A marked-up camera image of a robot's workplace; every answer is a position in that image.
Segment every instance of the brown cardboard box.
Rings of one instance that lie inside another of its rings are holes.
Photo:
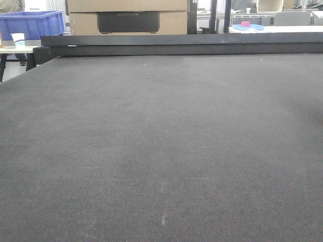
[[[284,0],[258,0],[258,13],[281,12],[283,10]]]
[[[293,9],[295,0],[284,0],[284,9]]]
[[[109,33],[102,34],[97,26],[96,13],[70,13],[72,35],[168,35],[187,34],[187,12],[159,13],[159,31],[156,33]]]
[[[70,13],[187,11],[187,0],[68,0]]]

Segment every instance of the blue tray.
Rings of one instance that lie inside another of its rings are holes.
[[[26,40],[40,39],[44,35],[61,35],[65,31],[63,14],[63,11],[0,14],[2,38],[12,40],[13,33],[24,33]]]
[[[241,27],[241,24],[233,24],[232,25],[234,29],[238,30],[248,30],[248,29],[256,29],[256,30],[263,30],[264,26],[258,25],[258,24],[250,24],[249,27]]]

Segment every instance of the black table leg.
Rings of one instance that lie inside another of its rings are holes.
[[[33,69],[36,67],[36,60],[34,53],[27,53],[27,66],[26,66],[26,71]]]
[[[4,77],[4,72],[6,68],[6,62],[7,62],[7,56],[8,54],[2,54],[1,55],[1,61],[0,61],[0,82],[2,82],[2,78]]]

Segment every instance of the black metal frame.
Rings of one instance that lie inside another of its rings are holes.
[[[56,56],[323,53],[323,33],[44,36],[41,44]]]
[[[218,0],[211,0],[211,16],[209,22],[209,33],[216,34],[216,17],[217,17],[217,3]]]
[[[224,33],[229,32],[230,18],[231,18],[231,0],[226,0],[226,10],[224,15],[224,27],[223,27]]]

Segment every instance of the gray felt surface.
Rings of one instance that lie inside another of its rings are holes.
[[[0,241],[322,241],[322,63],[75,57],[2,83]]]

